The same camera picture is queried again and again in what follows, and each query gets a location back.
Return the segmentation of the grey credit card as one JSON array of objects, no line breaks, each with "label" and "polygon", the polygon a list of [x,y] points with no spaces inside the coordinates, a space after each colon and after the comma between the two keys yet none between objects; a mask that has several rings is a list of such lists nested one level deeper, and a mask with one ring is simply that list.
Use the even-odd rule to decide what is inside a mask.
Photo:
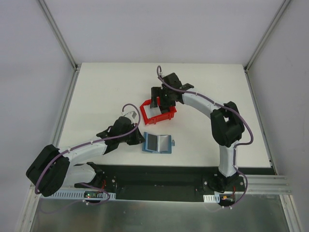
[{"label": "grey credit card", "polygon": [[147,149],[151,151],[157,150],[157,136],[156,135],[148,134]]}]

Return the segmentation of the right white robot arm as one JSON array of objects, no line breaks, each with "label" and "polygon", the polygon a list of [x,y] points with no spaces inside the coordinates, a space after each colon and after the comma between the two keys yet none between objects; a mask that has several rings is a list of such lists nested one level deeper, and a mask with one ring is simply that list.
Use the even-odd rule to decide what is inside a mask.
[{"label": "right white robot arm", "polygon": [[151,88],[150,108],[160,108],[166,113],[177,102],[191,106],[211,121],[211,132],[219,145],[220,163],[217,175],[208,181],[208,187],[214,191],[224,192],[232,188],[238,177],[235,167],[235,155],[232,149],[238,144],[244,132],[244,124],[239,118],[239,111],[234,102],[219,104],[207,96],[198,93],[194,86],[182,84],[175,73],[165,77],[157,71],[161,87]]}]

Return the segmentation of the red plastic bin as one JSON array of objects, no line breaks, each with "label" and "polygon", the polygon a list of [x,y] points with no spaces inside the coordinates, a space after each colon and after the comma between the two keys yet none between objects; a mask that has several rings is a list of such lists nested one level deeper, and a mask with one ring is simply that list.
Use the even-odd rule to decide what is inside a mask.
[{"label": "red plastic bin", "polygon": [[159,97],[157,97],[157,107],[150,108],[151,103],[152,100],[149,99],[140,106],[140,112],[145,125],[156,124],[164,120],[171,120],[174,117],[174,114],[177,112],[175,106],[163,109],[160,105]]}]

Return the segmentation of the blue card holder wallet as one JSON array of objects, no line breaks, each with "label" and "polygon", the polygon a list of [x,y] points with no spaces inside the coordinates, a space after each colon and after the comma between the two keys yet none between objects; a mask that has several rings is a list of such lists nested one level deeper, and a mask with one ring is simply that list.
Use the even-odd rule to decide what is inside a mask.
[{"label": "blue card holder wallet", "polygon": [[151,151],[147,149],[147,137],[148,134],[144,132],[143,137],[145,138],[145,142],[142,145],[142,151],[154,154],[171,154],[172,148],[175,146],[175,141],[173,140],[171,135],[156,135],[157,136],[157,150]]}]

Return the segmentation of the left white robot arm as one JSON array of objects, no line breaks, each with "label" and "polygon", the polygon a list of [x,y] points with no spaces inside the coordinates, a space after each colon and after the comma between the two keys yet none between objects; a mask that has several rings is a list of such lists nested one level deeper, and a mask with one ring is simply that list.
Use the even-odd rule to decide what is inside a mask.
[{"label": "left white robot arm", "polygon": [[47,145],[26,171],[26,177],[44,197],[56,193],[62,186],[105,189],[107,176],[89,159],[116,150],[121,143],[139,145],[145,141],[136,113],[120,116],[112,126],[98,133],[95,139],[73,148],[60,150]]}]

